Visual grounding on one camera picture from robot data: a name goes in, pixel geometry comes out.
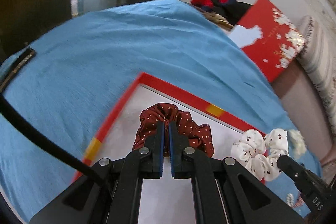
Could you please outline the dark red polka-dot scrunchie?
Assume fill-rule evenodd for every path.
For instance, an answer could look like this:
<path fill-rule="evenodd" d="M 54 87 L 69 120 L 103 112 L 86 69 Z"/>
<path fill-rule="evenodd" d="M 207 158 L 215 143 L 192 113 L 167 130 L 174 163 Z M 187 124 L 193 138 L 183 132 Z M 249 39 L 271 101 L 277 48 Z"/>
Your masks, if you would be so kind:
<path fill-rule="evenodd" d="M 141 122 L 132 149 L 137 150 L 144 146 L 145 140 L 157 133 L 157 123 L 165 126 L 163 155 L 170 156 L 169 152 L 169 123 L 175 122 L 177 132 L 188 138 L 189 145 L 212 157 L 215 150 L 211 128 L 208 124 L 198 125 L 188 111 L 179 110 L 176 105 L 170 103 L 158 103 L 143 110 L 139 116 Z"/>

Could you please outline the red cardboard tray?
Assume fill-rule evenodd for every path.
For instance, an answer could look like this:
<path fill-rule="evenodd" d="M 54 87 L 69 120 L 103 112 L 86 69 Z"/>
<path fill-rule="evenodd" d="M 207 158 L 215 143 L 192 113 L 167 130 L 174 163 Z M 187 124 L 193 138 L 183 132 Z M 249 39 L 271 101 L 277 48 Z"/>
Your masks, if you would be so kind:
<path fill-rule="evenodd" d="M 196 124 L 211 128 L 215 159 L 231 154 L 231 146 L 252 125 L 229 112 L 147 73 L 140 73 L 117 101 L 84 153 L 84 163 L 124 158 L 132 149 L 140 126 L 139 115 L 157 103 L 169 103 L 188 111 Z M 163 176 L 144 180 L 139 223 L 195 223 L 190 180 L 171 176 L 170 159 L 163 160 Z"/>

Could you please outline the cream fuzzy scrunchie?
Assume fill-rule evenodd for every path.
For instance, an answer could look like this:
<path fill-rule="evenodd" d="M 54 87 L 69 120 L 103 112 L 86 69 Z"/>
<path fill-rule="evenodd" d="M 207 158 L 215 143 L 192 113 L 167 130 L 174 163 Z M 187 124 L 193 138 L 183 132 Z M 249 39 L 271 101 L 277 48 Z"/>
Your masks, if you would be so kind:
<path fill-rule="evenodd" d="M 290 141 L 293 146 L 294 158 L 299 159 L 307 151 L 307 146 L 300 131 L 291 129 L 288 131 Z"/>

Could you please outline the white dotted scrunchie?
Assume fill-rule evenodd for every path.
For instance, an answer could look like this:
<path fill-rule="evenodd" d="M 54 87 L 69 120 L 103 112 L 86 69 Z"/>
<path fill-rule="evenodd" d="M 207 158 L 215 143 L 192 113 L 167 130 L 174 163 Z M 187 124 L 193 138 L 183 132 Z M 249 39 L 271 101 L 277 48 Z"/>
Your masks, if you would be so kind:
<path fill-rule="evenodd" d="M 288 132 L 281 128 L 262 135 L 255 129 L 245 131 L 231 147 L 231 156 L 258 180 L 273 181 L 280 176 L 280 156 L 289 152 Z"/>

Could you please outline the pink bed mattress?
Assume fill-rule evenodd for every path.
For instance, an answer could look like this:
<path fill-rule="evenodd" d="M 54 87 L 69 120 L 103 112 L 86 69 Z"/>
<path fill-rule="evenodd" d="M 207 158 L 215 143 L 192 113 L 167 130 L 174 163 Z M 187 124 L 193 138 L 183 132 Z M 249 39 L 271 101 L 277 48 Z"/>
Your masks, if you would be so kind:
<path fill-rule="evenodd" d="M 323 179 L 330 183 L 335 176 L 335 141 L 325 109 L 310 78 L 295 60 L 271 86 L 289 118 L 303 135 L 308 149 L 321 163 Z"/>

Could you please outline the striped pillow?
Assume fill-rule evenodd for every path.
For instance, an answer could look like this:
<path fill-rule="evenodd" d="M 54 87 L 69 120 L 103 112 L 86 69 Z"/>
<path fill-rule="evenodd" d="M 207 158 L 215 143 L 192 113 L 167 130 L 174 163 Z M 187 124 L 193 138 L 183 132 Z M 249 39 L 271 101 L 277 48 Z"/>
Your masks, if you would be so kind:
<path fill-rule="evenodd" d="M 318 92 L 335 135 L 335 54 L 323 29 L 312 16 L 303 17 L 298 30 L 306 43 L 297 60 Z"/>

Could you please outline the red floral box lid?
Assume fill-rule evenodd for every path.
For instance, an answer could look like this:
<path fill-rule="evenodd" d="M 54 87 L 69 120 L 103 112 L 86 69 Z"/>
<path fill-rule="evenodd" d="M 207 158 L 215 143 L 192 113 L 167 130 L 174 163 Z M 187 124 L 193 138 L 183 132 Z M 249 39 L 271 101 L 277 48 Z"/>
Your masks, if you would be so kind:
<path fill-rule="evenodd" d="M 273 82 L 302 51 L 305 38 L 270 0 L 257 0 L 228 37 Z"/>

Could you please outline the black smartphone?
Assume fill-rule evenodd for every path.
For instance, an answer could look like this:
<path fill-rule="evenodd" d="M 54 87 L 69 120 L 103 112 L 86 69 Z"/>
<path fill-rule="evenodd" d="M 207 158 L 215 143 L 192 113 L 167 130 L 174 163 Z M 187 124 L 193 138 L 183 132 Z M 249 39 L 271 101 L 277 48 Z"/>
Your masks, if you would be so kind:
<path fill-rule="evenodd" d="M 1 77 L 1 93 L 5 91 L 9 83 L 17 73 L 36 55 L 36 51 L 31 47 L 24 50 L 20 56 L 9 66 L 4 76 Z"/>

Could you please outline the red and dark clothes pile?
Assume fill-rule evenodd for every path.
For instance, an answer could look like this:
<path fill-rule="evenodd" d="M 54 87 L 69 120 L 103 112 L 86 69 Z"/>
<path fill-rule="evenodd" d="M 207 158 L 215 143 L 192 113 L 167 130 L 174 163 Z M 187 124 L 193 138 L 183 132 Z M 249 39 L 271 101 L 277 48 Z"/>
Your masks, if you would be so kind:
<path fill-rule="evenodd" d="M 251 4 L 238 0 L 191 0 L 190 4 L 207 20 L 227 31 L 232 30 L 252 7 Z"/>

